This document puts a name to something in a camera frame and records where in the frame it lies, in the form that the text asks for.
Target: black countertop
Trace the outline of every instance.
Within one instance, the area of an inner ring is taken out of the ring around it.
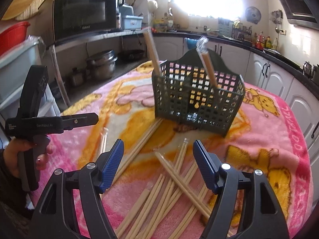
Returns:
[[[199,39],[202,35],[200,33],[186,33],[186,32],[160,32],[154,33],[154,36],[174,36],[174,37],[182,37],[182,38],[191,38],[191,39]],[[235,47],[240,47],[245,50],[249,50],[254,52],[267,60],[277,64],[278,66],[285,69],[288,73],[292,74],[299,82],[301,82],[316,98],[319,100],[319,86],[316,85],[312,80],[303,75],[302,69],[289,59],[283,57],[282,55],[270,55],[264,51],[261,51],[256,48],[252,48],[242,44],[240,41],[229,40],[227,38],[221,37],[211,37],[206,36],[210,41],[228,44]]]

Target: red basket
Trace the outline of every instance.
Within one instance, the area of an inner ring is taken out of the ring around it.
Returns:
[[[0,34],[0,56],[26,39],[29,22],[20,22]]]

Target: microwave door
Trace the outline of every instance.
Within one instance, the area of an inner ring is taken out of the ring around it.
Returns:
[[[55,0],[55,41],[116,29],[116,0]]]

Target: stainless steel pot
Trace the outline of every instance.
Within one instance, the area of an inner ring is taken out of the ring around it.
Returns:
[[[70,75],[70,82],[73,87],[78,87],[85,82],[87,75],[86,70],[78,70],[77,68],[72,69],[72,74]]]
[[[101,66],[93,67],[91,74],[96,80],[106,80],[113,76],[115,71],[115,62],[117,57],[102,64]]]
[[[114,58],[113,50],[106,50],[100,53],[94,54],[86,59],[87,66],[89,68],[99,67]]]

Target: blue gripper pad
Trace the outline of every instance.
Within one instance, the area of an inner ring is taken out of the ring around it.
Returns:
[[[196,140],[193,144],[193,155],[206,187],[217,193],[219,189],[217,185],[219,179],[218,169],[221,165],[218,156],[207,152],[200,140]]]
[[[97,159],[96,163],[101,171],[101,176],[99,179],[100,183],[97,186],[98,188],[96,188],[98,193],[103,194],[106,189],[111,187],[123,154],[124,143],[121,139],[117,139],[112,149],[109,152],[102,153]]]

